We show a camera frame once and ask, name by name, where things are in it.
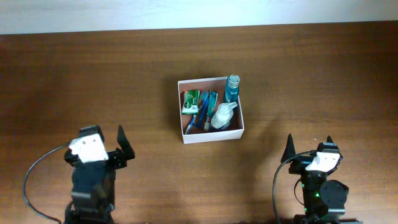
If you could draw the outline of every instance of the bottle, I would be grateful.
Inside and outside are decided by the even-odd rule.
[[[216,131],[221,131],[226,129],[232,116],[234,115],[233,108],[237,107],[236,102],[233,103],[222,103],[218,106],[216,114],[214,114],[211,119],[211,127],[216,129]]]
[[[226,79],[224,103],[232,103],[238,100],[239,81],[240,78],[238,75],[231,75]]]

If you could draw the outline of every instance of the open box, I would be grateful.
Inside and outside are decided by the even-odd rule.
[[[181,120],[181,134],[184,144],[208,142],[208,141],[220,141],[229,139],[239,139],[244,131],[243,114],[241,108],[241,101],[238,97],[238,106],[234,110],[234,116],[231,119],[231,124],[226,131],[220,132],[206,132],[202,129],[192,127],[189,134],[185,134],[185,130],[188,127],[192,115],[182,115],[181,109],[184,103],[183,92],[185,90],[200,90],[210,91],[213,90],[218,93],[217,105],[215,113],[217,112],[218,105],[223,103],[224,91],[227,77],[219,78],[203,78],[197,80],[184,80],[178,81],[178,98],[180,100],[180,120]],[[195,122],[198,122],[201,111],[197,116]]]

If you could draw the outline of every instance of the blue bottle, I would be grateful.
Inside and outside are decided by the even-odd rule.
[[[238,75],[231,75],[226,79],[224,103],[232,103],[238,100],[239,81],[240,78]]]

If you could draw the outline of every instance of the wood grain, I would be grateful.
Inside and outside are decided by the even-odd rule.
[[[91,124],[113,150],[122,124],[137,157],[117,173],[117,223],[272,223],[288,133],[298,152],[339,145],[330,178],[350,187],[346,218],[395,223],[397,35],[397,22],[364,22],[0,36],[0,221],[51,223],[22,199],[29,166]],[[177,81],[232,73],[242,138],[184,145]],[[44,160],[32,203],[63,220],[71,174],[63,152]],[[283,218],[303,213],[297,179],[281,170]]]

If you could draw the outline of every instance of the box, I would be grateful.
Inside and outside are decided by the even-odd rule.
[[[234,116],[231,119],[231,125],[228,127],[226,131],[220,132],[206,132],[204,130],[200,130],[196,127],[192,127],[190,130],[190,134],[184,134],[186,128],[189,125],[189,122],[192,119],[190,115],[182,115],[181,109],[182,104],[184,102],[183,92],[185,90],[200,90],[202,91],[210,91],[213,90],[218,93],[216,110],[218,109],[218,105],[223,103],[224,91],[226,85],[227,77],[219,77],[219,78],[203,78],[197,80],[184,80],[178,81],[178,98],[180,102],[180,121],[181,121],[181,134],[184,144],[190,143],[198,143],[198,142],[209,142],[209,141],[221,141],[221,140],[229,140],[229,139],[239,139],[242,136],[244,131],[244,123],[243,123],[243,114],[241,108],[241,101],[238,97],[238,106],[234,110]]]

